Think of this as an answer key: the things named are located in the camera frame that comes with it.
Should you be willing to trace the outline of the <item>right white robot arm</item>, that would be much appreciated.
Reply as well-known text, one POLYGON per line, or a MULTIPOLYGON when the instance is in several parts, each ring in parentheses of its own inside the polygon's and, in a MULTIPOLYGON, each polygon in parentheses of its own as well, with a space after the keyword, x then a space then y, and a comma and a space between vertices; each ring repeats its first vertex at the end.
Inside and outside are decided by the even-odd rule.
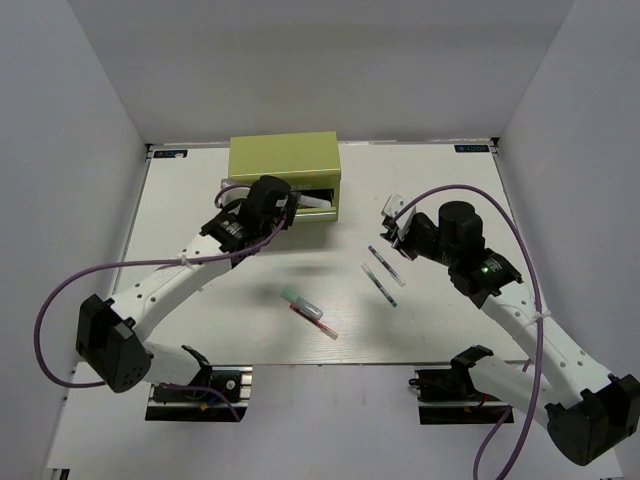
POLYGON ((407 259, 443 265, 453 286, 494 320, 532 360, 540 381, 473 346, 451 361, 451 384, 461 397, 494 394, 548 432, 572 463, 586 466, 632 436, 639 423, 639 382, 614 375, 548 314, 536 311, 520 272, 485 245, 483 221, 464 201, 443 204, 436 222, 397 194, 382 209, 383 238, 407 259))

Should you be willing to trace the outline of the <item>orange highlighter marker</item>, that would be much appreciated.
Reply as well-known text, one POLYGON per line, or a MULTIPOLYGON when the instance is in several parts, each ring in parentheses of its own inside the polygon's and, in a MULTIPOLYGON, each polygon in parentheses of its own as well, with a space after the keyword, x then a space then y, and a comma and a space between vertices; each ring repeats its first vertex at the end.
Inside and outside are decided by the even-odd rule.
POLYGON ((298 205, 300 208, 305 208, 305 209, 310 209, 310 208, 329 209, 332 207, 332 203, 330 200, 311 197, 307 195, 301 195, 299 197, 298 205))

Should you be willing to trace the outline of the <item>green metal drawer box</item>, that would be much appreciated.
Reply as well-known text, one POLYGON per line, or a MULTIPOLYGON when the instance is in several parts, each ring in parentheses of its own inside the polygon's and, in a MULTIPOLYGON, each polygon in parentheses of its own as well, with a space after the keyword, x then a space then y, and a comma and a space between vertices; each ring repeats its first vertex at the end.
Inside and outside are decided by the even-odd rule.
POLYGON ((263 175, 285 180, 301 195, 331 201, 332 207, 329 209, 298 207, 298 222, 329 222, 338 219, 341 160, 336 132, 232 138, 228 178, 251 184, 263 175))

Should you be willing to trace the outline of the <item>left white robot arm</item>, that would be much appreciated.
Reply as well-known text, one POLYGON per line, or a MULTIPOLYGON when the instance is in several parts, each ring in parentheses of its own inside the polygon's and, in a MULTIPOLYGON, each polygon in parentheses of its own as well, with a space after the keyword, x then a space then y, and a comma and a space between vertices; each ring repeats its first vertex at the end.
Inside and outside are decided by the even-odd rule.
POLYGON ((180 255, 127 290, 81 307, 76 350, 115 393, 141 381, 176 384, 199 399, 211 387, 212 366, 194 348, 150 341, 172 311, 214 279, 257 253, 295 218, 300 195, 277 177, 262 176, 246 197, 223 206, 180 255))

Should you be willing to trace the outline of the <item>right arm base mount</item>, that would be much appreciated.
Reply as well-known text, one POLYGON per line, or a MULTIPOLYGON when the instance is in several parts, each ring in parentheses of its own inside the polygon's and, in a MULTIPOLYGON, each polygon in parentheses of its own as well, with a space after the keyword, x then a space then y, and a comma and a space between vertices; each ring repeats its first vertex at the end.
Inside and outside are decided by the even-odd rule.
POLYGON ((455 383, 451 368, 418 369, 408 386, 417 396, 423 426, 495 425, 504 414, 507 424, 514 422, 506 403, 473 389, 467 392, 455 383))

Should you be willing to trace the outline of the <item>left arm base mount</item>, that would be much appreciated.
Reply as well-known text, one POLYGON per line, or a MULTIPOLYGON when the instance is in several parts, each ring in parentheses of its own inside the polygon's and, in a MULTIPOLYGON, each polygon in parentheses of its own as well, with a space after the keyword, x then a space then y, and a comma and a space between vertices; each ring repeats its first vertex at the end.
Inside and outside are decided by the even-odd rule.
POLYGON ((248 409, 252 387, 251 366, 214 367, 200 388, 185 390, 153 385, 146 421, 235 423, 248 409))

